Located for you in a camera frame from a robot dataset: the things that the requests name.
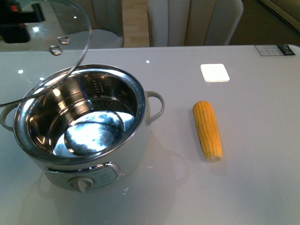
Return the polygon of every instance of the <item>yellow corn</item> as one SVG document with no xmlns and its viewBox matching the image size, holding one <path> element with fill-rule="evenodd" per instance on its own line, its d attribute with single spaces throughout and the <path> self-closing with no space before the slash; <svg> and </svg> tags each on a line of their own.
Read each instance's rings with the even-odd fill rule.
<svg viewBox="0 0 300 225">
<path fill-rule="evenodd" d="M 217 162 L 222 158 L 222 146 L 213 108 L 209 102 L 200 101 L 193 106 L 195 125 L 205 158 Z"/>
</svg>

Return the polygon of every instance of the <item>metal ring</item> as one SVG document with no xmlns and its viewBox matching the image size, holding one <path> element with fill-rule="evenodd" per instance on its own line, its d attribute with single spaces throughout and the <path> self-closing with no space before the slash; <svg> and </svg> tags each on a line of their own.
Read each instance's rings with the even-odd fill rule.
<svg viewBox="0 0 300 225">
<path fill-rule="evenodd" d="M 50 46 L 50 52 L 52 55 L 60 55 L 62 54 L 62 47 L 58 46 L 58 45 L 52 45 Z"/>
<path fill-rule="evenodd" d="M 57 37 L 58 42 L 61 43 L 62 45 L 68 45 L 71 42 L 71 38 L 69 38 L 66 35 L 61 35 L 59 37 Z"/>
</svg>

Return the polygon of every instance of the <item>chair back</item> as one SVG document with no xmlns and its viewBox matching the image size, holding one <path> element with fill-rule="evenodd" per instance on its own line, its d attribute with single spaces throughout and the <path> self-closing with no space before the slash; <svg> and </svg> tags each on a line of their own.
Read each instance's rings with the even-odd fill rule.
<svg viewBox="0 0 300 225">
<path fill-rule="evenodd" d="M 242 0 L 149 0 L 150 46 L 227 45 Z"/>
<path fill-rule="evenodd" d="M 124 36 L 122 0 L 73 1 L 89 15 L 93 30 L 107 30 L 119 37 Z"/>
</svg>

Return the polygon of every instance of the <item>cooking pot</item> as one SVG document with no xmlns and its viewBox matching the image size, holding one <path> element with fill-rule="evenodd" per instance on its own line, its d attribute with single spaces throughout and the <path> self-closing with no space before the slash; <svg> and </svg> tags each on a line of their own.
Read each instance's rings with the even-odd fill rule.
<svg viewBox="0 0 300 225">
<path fill-rule="evenodd" d="M 33 87 L 37 94 L 65 76 L 61 70 Z M 161 109 L 150 116 L 149 97 Z M 6 117 L 17 107 L 13 126 Z M 6 107 L 1 125 L 55 185 L 84 192 L 132 171 L 147 148 L 149 125 L 164 112 L 161 95 L 144 91 L 130 73 L 108 65 L 81 65 L 45 94 Z"/>
</svg>

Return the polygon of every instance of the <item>glass lid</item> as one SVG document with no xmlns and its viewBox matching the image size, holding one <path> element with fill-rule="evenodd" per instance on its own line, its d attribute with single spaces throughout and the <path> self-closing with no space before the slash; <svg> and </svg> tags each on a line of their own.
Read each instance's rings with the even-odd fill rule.
<svg viewBox="0 0 300 225">
<path fill-rule="evenodd" d="M 82 61 L 90 36 L 88 15 L 70 0 L 0 0 L 0 107 L 54 88 Z M 23 98 L 65 68 L 63 77 Z"/>
</svg>

